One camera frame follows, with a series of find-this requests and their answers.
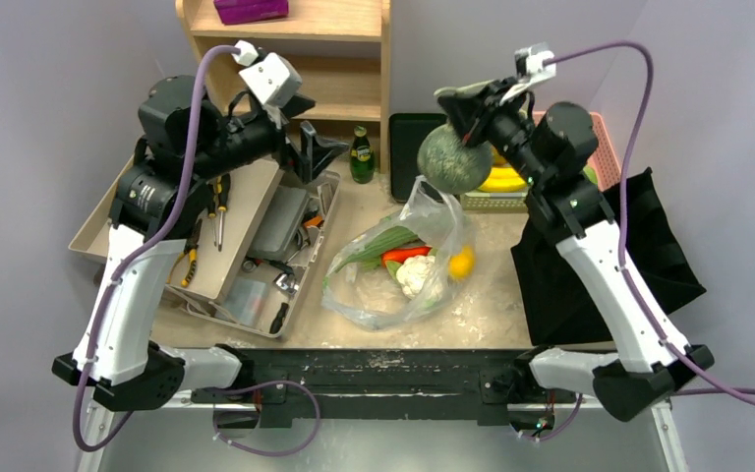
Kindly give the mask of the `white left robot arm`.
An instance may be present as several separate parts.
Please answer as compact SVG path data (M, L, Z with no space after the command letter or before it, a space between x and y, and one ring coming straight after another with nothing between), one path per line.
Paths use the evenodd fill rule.
M315 102L296 93L265 108L248 89L251 108L223 114L191 76L155 84L140 105L143 136L132 166L119 178L109 211L111 227L104 274L84 338L55 358L52 373L89 386L96 402L115 412L154 410L180 390L216 389L240 402L254 376L242 355L226 346L163 347L150 338L172 267L214 203L213 182L264 157L311 182L344 145L320 137L303 122L301 141L286 132L290 119Z

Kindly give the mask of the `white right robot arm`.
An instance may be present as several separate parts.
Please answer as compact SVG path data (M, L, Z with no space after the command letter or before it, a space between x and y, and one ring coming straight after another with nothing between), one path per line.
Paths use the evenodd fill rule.
M529 83L514 78L435 93L463 146L493 146L529 184L531 223L579 277L615 352L539 347L518 359L512 385L527 400L549 389L587 394L627 422L710 368L714 358L676 329L646 287L632 288L640 273L609 203L584 174L599 143L590 113L564 101L535 120L530 95Z

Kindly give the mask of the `orange toy carrot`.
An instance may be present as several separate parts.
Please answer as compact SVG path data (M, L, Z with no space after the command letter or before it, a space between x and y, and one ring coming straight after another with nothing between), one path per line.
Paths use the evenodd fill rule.
M418 246L396 248L383 253L380 257L381 264L386 266L389 262L403 264L407 259L417 256L427 256L432 247Z

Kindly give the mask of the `green netted toy melon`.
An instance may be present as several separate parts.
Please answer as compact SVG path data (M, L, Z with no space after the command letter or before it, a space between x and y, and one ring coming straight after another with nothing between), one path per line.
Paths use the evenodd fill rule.
M464 194L479 188L490 176L494 150L489 143L465 147L447 123L430 131L417 152L417 165L435 189Z

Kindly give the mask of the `clear plastic grocery bag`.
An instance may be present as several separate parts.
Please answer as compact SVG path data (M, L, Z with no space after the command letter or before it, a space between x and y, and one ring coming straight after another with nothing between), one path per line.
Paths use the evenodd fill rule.
M475 228L455 197L419 176L406 204L347 243L322 280L321 305L366 330L426 318L452 302L475 265Z

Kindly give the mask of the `white toy cauliflower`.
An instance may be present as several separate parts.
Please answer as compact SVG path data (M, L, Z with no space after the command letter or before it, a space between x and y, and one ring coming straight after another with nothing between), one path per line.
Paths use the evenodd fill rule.
M428 304L439 302L446 289L446 275L436 256L407 259L396 271L395 279L408 299L422 296Z

